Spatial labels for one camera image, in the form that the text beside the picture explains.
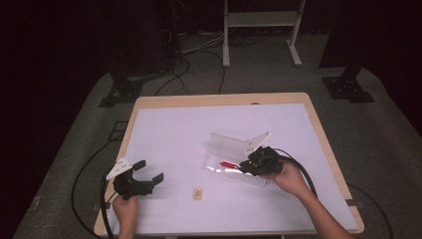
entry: dark background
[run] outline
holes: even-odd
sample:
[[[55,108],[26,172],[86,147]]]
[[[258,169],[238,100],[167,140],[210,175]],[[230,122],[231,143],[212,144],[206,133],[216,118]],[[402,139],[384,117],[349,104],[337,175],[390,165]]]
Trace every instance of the dark background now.
[[[6,152],[1,160],[1,205],[6,208],[1,227],[9,229],[4,237],[14,234],[97,80],[115,66],[137,66],[147,73],[167,70],[166,60],[173,56],[161,47],[159,31],[171,27],[163,14],[167,1],[135,2],[1,1],[1,135]],[[422,29],[414,2],[308,0],[301,31],[332,29],[321,67],[344,67],[358,49],[363,67],[381,79],[421,132]],[[231,9],[243,4],[230,1]],[[295,1],[245,5],[250,11],[296,8]],[[175,1],[174,6],[179,31],[222,30],[223,1]],[[139,18],[130,18],[136,14]],[[139,45],[133,45],[135,37],[141,39]]]

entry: red object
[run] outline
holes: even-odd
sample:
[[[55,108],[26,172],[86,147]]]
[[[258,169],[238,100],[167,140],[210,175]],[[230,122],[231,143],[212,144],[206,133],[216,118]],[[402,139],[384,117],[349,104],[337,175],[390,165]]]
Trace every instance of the red object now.
[[[220,162],[220,165],[225,166],[225,167],[230,167],[230,168],[238,168],[239,165],[233,163],[233,162],[229,162],[229,161],[222,161]]]

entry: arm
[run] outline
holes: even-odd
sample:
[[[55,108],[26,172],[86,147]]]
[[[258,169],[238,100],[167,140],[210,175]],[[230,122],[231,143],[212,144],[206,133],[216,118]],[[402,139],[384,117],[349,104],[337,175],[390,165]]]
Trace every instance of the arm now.
[[[284,162],[283,171],[279,174],[262,177],[274,180],[280,188],[294,195],[304,205],[321,238],[353,238],[308,189],[301,171],[292,163]]]
[[[128,200],[124,200],[123,196],[119,195],[112,202],[112,208],[120,225],[118,239],[134,238],[137,218],[137,197],[132,196]]]

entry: clear plastic container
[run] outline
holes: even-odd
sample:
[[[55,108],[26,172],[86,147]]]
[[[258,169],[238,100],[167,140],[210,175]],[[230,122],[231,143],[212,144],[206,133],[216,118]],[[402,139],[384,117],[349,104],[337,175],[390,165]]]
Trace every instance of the clear plastic container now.
[[[218,133],[211,133],[210,151],[205,156],[203,168],[217,175],[239,180],[241,182],[264,187],[266,179],[254,176],[250,173],[243,173],[236,168],[223,166],[220,163],[225,161],[233,165],[239,165],[242,161],[248,160],[245,152],[250,148],[250,143],[233,137],[224,136]]]

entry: floor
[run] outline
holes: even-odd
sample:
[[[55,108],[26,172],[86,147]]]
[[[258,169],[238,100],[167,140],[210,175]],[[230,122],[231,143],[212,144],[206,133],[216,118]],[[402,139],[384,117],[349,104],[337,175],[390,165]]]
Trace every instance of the floor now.
[[[388,223],[395,238],[420,238],[421,136],[381,81],[365,69],[357,80],[374,103],[352,104],[331,98],[321,78],[339,76],[343,69],[318,67],[327,34],[299,35],[301,67],[295,67],[290,58],[288,38],[289,34],[254,36],[240,39],[236,42],[240,45],[232,40],[231,66],[226,69],[220,62],[221,45],[188,55],[184,59],[189,68],[186,62],[174,68],[179,75],[186,71],[181,76],[186,88],[179,79],[170,81],[174,75],[167,73],[146,82],[140,95],[307,93],[345,180],[359,188],[350,187],[350,191],[359,204],[365,230],[355,237],[389,238]],[[182,36],[181,45],[189,50],[210,40],[208,35]],[[108,139],[117,122],[129,119],[133,106],[126,103],[99,108],[111,87],[112,79],[106,74],[93,88],[14,238],[94,238],[75,216],[72,194],[79,217],[93,228],[99,212],[101,177],[114,163],[120,146],[120,141]]]

